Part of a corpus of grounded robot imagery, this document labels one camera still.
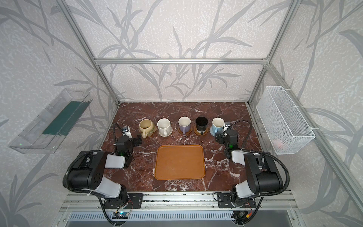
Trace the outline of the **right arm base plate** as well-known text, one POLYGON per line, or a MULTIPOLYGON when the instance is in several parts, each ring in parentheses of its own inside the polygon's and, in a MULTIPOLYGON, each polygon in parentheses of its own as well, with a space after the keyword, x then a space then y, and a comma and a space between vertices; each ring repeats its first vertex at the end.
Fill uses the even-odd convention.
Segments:
POLYGON ((219 208, 256 208, 255 200, 249 198, 239 198, 236 193, 215 192, 213 198, 218 203, 219 208))

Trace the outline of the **purple mug white inside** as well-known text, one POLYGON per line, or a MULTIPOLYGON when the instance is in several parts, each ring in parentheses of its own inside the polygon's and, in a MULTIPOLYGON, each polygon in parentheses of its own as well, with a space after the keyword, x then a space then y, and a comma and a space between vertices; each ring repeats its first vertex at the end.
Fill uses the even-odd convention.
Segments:
POLYGON ((180 130, 182 130, 185 133, 190 130, 191 119, 187 116, 183 116, 178 120, 178 125, 180 130))

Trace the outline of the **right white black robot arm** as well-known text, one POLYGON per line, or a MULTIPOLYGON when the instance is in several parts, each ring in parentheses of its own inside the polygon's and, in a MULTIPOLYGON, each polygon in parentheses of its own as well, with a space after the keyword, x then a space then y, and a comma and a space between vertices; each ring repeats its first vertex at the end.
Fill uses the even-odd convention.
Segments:
POLYGON ((246 180, 232 190, 235 200, 278 195, 288 188, 288 169, 277 157, 269 152, 239 149, 237 131, 232 129, 217 132, 216 141, 225 146, 229 160, 245 166, 246 180))

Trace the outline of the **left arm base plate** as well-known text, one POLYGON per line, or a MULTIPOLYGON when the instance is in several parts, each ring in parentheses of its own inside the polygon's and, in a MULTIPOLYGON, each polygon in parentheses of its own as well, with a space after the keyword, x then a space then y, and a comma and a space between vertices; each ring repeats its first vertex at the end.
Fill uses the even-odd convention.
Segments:
POLYGON ((143 200, 143 193, 129 193, 125 199, 108 198, 104 202, 105 209, 140 209, 143 200))

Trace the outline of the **black mug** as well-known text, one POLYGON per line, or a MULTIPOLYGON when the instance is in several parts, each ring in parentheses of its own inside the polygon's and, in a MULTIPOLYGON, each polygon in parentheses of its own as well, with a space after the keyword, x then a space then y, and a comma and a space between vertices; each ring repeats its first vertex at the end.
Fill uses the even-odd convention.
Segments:
POLYGON ((208 119, 206 117, 200 116, 196 119, 196 130, 200 135, 204 135, 208 128, 208 119))

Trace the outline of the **aluminium front rail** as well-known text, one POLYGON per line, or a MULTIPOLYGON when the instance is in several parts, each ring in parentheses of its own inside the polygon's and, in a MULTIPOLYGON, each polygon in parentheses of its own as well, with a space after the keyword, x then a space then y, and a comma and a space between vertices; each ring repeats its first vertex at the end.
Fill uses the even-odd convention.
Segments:
MULTIPOLYGON (((213 191, 171 191, 142 192, 143 200, 139 211, 217 211, 218 203, 213 191)), ((265 197, 261 210, 298 210, 291 191, 276 196, 265 197)), ((69 193, 60 207, 60 212, 101 211, 95 196, 69 193)))

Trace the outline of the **green lit circuit board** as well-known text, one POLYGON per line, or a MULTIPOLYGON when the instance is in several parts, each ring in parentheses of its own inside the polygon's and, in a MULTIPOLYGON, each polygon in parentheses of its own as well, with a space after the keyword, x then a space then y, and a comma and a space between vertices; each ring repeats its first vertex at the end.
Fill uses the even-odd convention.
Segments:
POLYGON ((112 214, 112 219, 117 220, 117 219, 128 219, 130 215, 129 211, 115 211, 112 214))

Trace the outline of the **woven patterned round coaster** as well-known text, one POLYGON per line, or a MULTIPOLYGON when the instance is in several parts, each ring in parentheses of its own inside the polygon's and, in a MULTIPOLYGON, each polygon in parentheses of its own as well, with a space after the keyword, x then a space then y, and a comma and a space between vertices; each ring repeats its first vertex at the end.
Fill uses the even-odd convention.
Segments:
POLYGON ((158 132, 159 132, 159 135, 160 135, 161 137, 168 137, 168 136, 170 136, 170 135, 172 134, 173 129, 172 129, 172 128, 170 128, 170 127, 165 128, 165 129, 159 128, 159 129, 158 129, 158 132))

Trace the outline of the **wooden round coaster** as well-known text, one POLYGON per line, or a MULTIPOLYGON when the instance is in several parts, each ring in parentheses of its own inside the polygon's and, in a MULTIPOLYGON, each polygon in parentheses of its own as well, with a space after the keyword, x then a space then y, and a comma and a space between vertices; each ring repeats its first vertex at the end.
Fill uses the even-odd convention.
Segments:
POLYGON ((191 134, 191 133, 192 133, 192 131, 193 131, 192 127, 190 127, 190 130, 184 133, 182 130, 180 130, 179 126, 177 127, 177 130, 178 130, 178 132, 179 132, 181 135, 189 135, 189 134, 191 134))
POLYGON ((201 134, 200 131, 198 131, 196 127, 194 127, 193 131, 198 136, 205 136, 210 131, 210 128, 207 127, 206 130, 203 132, 203 134, 201 134))

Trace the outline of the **beige ceramic mug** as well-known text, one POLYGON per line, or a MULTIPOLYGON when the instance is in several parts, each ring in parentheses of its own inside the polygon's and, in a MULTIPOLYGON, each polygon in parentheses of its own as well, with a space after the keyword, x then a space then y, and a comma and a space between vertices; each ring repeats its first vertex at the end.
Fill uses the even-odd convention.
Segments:
POLYGON ((151 120, 149 120, 149 119, 144 119, 144 120, 142 120, 140 123, 139 123, 139 127, 141 126, 141 127, 148 127, 148 126, 151 126, 151 125, 154 125, 154 123, 151 121, 151 120))

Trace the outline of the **orange brown tray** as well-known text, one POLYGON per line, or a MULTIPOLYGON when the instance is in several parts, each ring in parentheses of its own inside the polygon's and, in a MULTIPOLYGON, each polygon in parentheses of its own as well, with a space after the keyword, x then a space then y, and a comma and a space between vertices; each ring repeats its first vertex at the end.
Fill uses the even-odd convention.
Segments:
POLYGON ((206 174, 200 145, 163 145, 157 150, 156 180, 202 179, 206 174))

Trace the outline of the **cork flower shaped coaster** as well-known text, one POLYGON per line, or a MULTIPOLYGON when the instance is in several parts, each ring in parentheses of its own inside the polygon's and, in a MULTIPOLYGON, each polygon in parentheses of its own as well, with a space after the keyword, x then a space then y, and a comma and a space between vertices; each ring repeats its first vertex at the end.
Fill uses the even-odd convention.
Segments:
POLYGON ((154 125, 148 126, 148 127, 139 127, 139 131, 142 136, 147 137, 151 136, 154 132, 156 132, 156 128, 154 125))

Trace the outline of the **white speckled mug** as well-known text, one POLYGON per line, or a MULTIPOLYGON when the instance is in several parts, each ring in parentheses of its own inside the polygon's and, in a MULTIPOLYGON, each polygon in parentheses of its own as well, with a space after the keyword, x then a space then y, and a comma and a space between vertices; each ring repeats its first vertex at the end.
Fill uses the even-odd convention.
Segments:
POLYGON ((158 129, 159 128, 165 129, 165 128, 168 128, 168 127, 172 128, 171 122, 168 119, 166 119, 166 118, 160 119, 157 122, 157 127, 158 127, 158 129))

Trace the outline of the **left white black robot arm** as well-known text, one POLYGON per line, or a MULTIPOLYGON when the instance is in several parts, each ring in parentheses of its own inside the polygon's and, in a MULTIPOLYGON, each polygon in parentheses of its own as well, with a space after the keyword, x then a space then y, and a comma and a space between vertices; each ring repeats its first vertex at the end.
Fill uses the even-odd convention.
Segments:
POLYGON ((136 138, 124 135, 116 140, 116 154, 101 150, 80 152, 66 170, 63 186, 75 193, 128 201, 126 187, 104 177, 104 170, 128 168, 133 160, 133 148, 141 144, 140 135, 136 138))

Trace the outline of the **grey round coaster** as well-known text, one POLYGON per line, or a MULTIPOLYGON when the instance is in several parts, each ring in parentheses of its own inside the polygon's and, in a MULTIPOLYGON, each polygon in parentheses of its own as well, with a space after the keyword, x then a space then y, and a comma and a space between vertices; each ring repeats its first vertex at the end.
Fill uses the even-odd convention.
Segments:
POLYGON ((220 128, 211 127, 209 132, 213 137, 216 137, 216 134, 219 133, 220 128))

